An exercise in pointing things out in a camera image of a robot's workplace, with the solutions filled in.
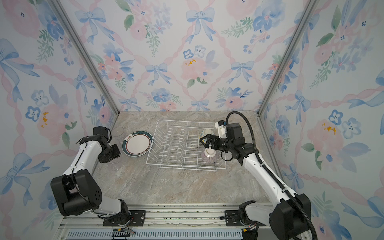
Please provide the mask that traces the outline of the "yellow patterned ceramic bowl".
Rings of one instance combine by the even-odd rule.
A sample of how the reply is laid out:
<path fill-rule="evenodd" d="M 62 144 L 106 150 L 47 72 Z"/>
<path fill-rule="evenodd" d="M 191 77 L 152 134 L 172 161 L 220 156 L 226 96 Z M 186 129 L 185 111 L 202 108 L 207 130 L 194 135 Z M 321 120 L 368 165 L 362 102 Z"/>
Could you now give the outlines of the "yellow patterned ceramic bowl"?
<path fill-rule="evenodd" d="M 201 132 L 200 138 L 205 137 L 206 135 L 214 135 L 215 132 L 211 129 L 205 129 Z"/>

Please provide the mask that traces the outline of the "clear glass tumbler front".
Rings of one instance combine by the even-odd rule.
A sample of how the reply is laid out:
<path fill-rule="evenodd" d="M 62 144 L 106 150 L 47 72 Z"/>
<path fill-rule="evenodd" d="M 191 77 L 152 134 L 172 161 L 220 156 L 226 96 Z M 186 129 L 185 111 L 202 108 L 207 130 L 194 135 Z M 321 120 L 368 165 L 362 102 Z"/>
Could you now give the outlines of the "clear glass tumbler front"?
<path fill-rule="evenodd" d="M 108 162 L 109 165 L 117 165 L 122 161 L 121 155 L 118 155 L 116 158 L 112 159 L 110 162 Z"/>

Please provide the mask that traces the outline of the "clear glass tumbler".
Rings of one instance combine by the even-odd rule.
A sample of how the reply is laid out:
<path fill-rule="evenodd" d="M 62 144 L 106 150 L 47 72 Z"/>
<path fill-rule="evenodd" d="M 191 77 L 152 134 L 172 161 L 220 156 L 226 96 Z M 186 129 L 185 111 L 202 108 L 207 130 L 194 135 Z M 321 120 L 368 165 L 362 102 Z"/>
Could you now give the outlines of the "clear glass tumbler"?
<path fill-rule="evenodd" d="M 125 129 L 117 126 L 111 130 L 113 139 L 122 139 L 125 136 Z"/>
<path fill-rule="evenodd" d="M 108 140 L 108 144 L 110 146 L 117 145 L 119 148 L 121 147 L 121 141 L 115 138 L 112 138 L 111 140 Z"/>
<path fill-rule="evenodd" d="M 116 158 L 112 159 L 110 162 L 108 162 L 109 165 L 117 165 L 122 161 L 121 155 L 118 155 Z"/>

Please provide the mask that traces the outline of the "grey striped ceramic bowl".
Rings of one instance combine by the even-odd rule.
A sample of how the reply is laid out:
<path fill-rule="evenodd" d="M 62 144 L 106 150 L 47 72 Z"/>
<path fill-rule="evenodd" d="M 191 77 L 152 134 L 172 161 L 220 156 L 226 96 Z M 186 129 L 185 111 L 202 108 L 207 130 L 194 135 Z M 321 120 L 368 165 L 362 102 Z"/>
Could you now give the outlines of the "grey striped ceramic bowl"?
<path fill-rule="evenodd" d="M 219 154 L 216 150 L 213 150 L 211 148 L 204 149 L 201 153 L 202 161 L 206 164 L 214 164 L 217 162 L 219 158 Z"/>

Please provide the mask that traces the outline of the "clear glass tumbler back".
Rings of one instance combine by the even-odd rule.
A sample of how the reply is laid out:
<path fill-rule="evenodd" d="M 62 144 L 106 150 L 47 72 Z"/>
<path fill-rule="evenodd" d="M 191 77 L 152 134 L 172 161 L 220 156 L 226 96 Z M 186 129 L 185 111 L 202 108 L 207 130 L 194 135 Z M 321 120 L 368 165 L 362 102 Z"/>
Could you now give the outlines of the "clear glass tumbler back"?
<path fill-rule="evenodd" d="M 125 129 L 117 126 L 111 130 L 113 139 L 122 139 L 125 136 Z"/>

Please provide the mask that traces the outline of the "white plate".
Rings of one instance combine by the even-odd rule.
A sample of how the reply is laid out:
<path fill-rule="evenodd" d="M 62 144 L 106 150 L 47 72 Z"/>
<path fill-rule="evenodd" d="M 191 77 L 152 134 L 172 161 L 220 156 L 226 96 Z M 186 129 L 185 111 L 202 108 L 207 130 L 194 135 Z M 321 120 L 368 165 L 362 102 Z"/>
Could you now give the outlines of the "white plate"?
<path fill-rule="evenodd" d="M 151 149 L 153 136 L 146 131 L 137 131 L 127 135 L 122 144 L 123 152 L 129 157 L 140 157 Z"/>

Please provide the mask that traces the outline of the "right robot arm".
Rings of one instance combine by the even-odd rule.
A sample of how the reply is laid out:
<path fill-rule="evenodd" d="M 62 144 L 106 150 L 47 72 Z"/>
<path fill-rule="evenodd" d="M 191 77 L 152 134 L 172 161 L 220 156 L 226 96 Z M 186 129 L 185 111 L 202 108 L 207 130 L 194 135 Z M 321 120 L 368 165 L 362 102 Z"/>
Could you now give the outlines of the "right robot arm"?
<path fill-rule="evenodd" d="M 200 138 L 207 154 L 231 153 L 232 158 L 248 170 L 268 195 L 271 206 L 248 201 L 239 206 L 234 219 L 256 230 L 268 226 L 279 240 L 318 238 L 311 219 L 311 202 L 305 194 L 297 194 L 278 177 L 264 161 L 254 144 L 247 143 L 239 124 L 216 123 L 218 135 Z"/>

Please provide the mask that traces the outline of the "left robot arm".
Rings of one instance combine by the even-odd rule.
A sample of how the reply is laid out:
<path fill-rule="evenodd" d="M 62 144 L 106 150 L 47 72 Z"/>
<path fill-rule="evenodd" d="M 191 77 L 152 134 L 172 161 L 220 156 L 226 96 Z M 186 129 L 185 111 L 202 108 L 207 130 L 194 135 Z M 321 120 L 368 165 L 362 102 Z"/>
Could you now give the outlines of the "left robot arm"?
<path fill-rule="evenodd" d="M 111 145 L 111 130 L 95 127 L 93 135 L 81 138 L 79 151 L 68 169 L 52 179 L 50 186 L 62 216 L 96 214 L 104 226 L 128 226 L 133 216 L 125 201 L 105 197 L 92 176 L 97 163 L 106 164 L 117 159 L 119 147 Z"/>

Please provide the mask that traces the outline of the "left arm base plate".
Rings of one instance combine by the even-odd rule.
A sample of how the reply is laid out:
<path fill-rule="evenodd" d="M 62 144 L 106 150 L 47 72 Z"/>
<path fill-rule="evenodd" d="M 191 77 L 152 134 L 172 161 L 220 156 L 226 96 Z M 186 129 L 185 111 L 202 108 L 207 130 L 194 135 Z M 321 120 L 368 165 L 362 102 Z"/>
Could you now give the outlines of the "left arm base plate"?
<path fill-rule="evenodd" d="M 146 218 L 145 210 L 132 210 L 104 218 L 104 227 L 143 227 Z"/>

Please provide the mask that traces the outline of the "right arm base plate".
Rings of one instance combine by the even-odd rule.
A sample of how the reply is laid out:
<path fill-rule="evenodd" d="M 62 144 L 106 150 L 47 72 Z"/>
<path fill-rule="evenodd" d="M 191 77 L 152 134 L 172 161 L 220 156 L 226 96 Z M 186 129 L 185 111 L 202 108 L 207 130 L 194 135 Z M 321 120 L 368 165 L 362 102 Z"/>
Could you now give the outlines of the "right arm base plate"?
<path fill-rule="evenodd" d="M 227 227 L 246 227 L 250 223 L 250 221 L 246 219 L 246 214 L 243 210 L 226 210 L 224 214 Z"/>

